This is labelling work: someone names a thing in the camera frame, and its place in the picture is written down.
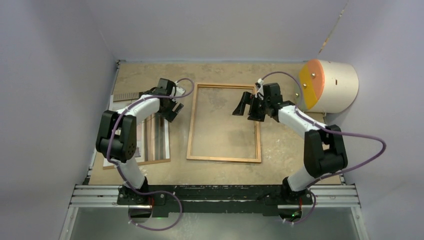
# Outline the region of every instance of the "picture frame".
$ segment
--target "picture frame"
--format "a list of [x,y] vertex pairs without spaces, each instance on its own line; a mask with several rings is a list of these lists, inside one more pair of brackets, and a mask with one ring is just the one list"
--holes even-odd
[[261,135],[260,135],[260,123],[257,121],[253,122],[254,127],[254,148],[255,157],[224,157],[224,156],[199,156],[193,154],[193,142],[195,141],[194,131],[196,125],[196,113],[197,113],[197,102],[199,97],[199,89],[201,88],[213,88],[213,89],[239,89],[251,91],[256,93],[256,87],[253,84],[229,84],[229,83],[196,83],[193,91],[193,104],[191,109],[190,129],[188,132],[188,144],[187,144],[187,160],[199,160],[199,161],[220,161],[220,162],[236,162],[236,163],[261,163]]

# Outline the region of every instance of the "white wall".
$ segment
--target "white wall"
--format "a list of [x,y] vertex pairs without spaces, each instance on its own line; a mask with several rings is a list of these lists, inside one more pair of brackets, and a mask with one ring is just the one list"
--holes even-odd
[[[359,77],[354,103],[328,119],[387,142],[383,156],[346,175],[374,240],[424,239],[423,13],[420,0],[351,0],[319,55],[352,64]],[[345,145],[350,166],[380,149],[347,137]]]
[[0,1],[1,239],[58,239],[113,75],[85,1]]
[[117,59],[316,58],[347,0],[87,0]]

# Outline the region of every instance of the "purple cable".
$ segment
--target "purple cable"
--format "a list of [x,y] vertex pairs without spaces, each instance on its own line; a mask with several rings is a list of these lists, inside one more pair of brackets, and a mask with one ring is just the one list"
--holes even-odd
[[111,160],[112,142],[113,142],[113,140],[115,138],[115,132],[118,129],[118,124],[121,121],[121,119],[124,117],[124,115],[130,109],[134,108],[138,104],[140,104],[140,103],[142,103],[142,102],[144,102],[146,100],[149,100],[149,99],[180,99],[180,98],[184,98],[184,97],[187,97],[188,95],[190,95],[194,91],[194,89],[195,89],[195,82],[193,80],[191,80],[190,78],[184,77],[184,78],[181,78],[181,79],[177,80],[176,83],[179,83],[182,80],[188,80],[191,83],[191,90],[188,93],[183,94],[181,96],[148,96],[148,97],[141,98],[141,99],[139,99],[139,100],[131,103],[126,109],[124,109],[122,111],[122,113],[118,116],[118,118],[116,120],[116,123],[113,126],[112,135],[110,136],[109,145],[107,146],[106,160],[109,163],[112,163],[112,164],[114,164],[116,166],[116,169],[118,170],[119,175],[121,176],[121,178],[123,179],[123,181],[128,185],[128,187],[131,190],[133,190],[135,193],[137,193],[139,195],[143,195],[143,196],[145,196],[145,195],[152,195],[152,194],[169,194],[173,198],[175,198],[175,200],[178,202],[178,205],[179,205],[179,215],[178,215],[178,218],[175,220],[175,222],[173,224],[171,224],[171,225],[169,225],[167,227],[164,227],[164,228],[151,228],[151,227],[148,227],[148,226],[140,225],[140,224],[134,222],[131,219],[131,216],[128,215],[129,222],[130,223],[134,224],[137,227],[140,227],[142,229],[147,229],[147,230],[150,230],[150,231],[164,231],[164,230],[168,230],[168,229],[172,228],[173,226],[177,225],[177,223],[181,220],[181,217],[183,216],[183,206],[181,205],[181,201],[178,199],[177,196],[175,196],[174,194],[172,194],[169,191],[151,191],[151,192],[140,192],[140,191],[138,191],[130,182],[128,182],[128,179],[124,176],[124,174],[123,174],[123,172],[121,170],[121,167],[118,165],[118,163]]
[[[297,86],[299,87],[299,90],[300,90],[300,94],[299,94],[300,96],[299,96],[299,97],[300,97],[300,99],[303,99],[303,91],[302,91],[302,88],[301,88],[300,83],[299,83],[298,81],[296,81],[295,77],[293,77],[291,74],[289,74],[289,73],[287,73],[287,72],[285,72],[285,71],[273,71],[273,72],[270,72],[270,73],[268,73],[267,75],[265,75],[265,76],[262,78],[262,80],[264,80],[266,77],[268,77],[268,76],[270,76],[270,75],[273,75],[273,74],[284,74],[284,75],[289,76],[291,79],[293,79],[293,80],[294,80],[294,82],[295,82],[295,83],[297,84]],[[350,168],[347,168],[347,169],[344,169],[344,170],[341,170],[341,171],[338,171],[338,172],[335,172],[335,173],[328,174],[328,175],[322,176],[322,177],[320,177],[320,178],[317,178],[317,179],[315,179],[315,181],[313,181],[311,184],[309,184],[309,185],[307,186],[307,188],[310,188],[312,185],[316,184],[317,182],[319,182],[319,181],[321,181],[321,180],[323,180],[323,179],[330,178],[330,177],[333,177],[333,176],[337,176],[337,175],[340,175],[340,174],[345,174],[345,173],[348,173],[348,172],[353,171],[353,170],[355,170],[355,169],[358,169],[358,168],[360,168],[360,167],[362,167],[362,166],[364,166],[364,165],[366,165],[366,164],[368,164],[368,163],[372,162],[372,161],[373,161],[373,160],[375,160],[376,158],[380,157],[380,156],[381,156],[381,155],[385,152],[385,150],[386,150],[386,148],[387,148],[386,142],[385,142],[383,139],[381,139],[381,138],[379,138],[379,137],[377,137],[377,136],[366,135],[366,134],[360,134],[360,133],[352,133],[352,132],[333,131],[333,130],[329,130],[329,129],[327,129],[327,128],[325,128],[325,127],[321,126],[320,124],[315,124],[315,122],[314,122],[314,121],[312,121],[312,120],[310,120],[310,119],[308,119],[308,118],[306,118],[306,117],[302,116],[302,115],[299,113],[299,111],[300,111],[300,110],[299,110],[299,108],[298,108],[298,104],[297,104],[297,103],[296,103],[296,105],[295,105],[295,109],[294,109],[294,111],[296,112],[296,114],[297,114],[297,115],[298,115],[301,119],[305,120],[306,122],[308,122],[308,123],[310,123],[310,124],[314,125],[315,127],[319,128],[319,129],[321,129],[321,130],[323,130],[324,132],[326,132],[326,133],[328,133],[328,134],[336,134],[336,135],[342,135],[342,136],[350,136],[350,137],[357,137],[357,138],[371,139],[371,140],[379,141],[379,142],[382,144],[381,150],[380,150],[377,154],[375,154],[374,156],[370,157],[368,160],[363,161],[362,163],[360,163],[360,164],[358,164],[358,165],[355,165],[355,166],[353,166],[353,167],[350,167]],[[309,213],[308,213],[308,214],[307,214],[304,218],[302,218],[301,220],[299,220],[299,221],[295,222],[294,224],[298,224],[298,223],[303,222],[305,219],[307,219],[307,218],[311,215],[312,211],[315,209],[315,206],[316,206],[316,204],[317,204],[317,197],[316,197],[316,196],[315,196],[315,194],[313,194],[312,192],[311,192],[311,194],[313,195],[313,198],[314,198],[312,208],[310,209]]]

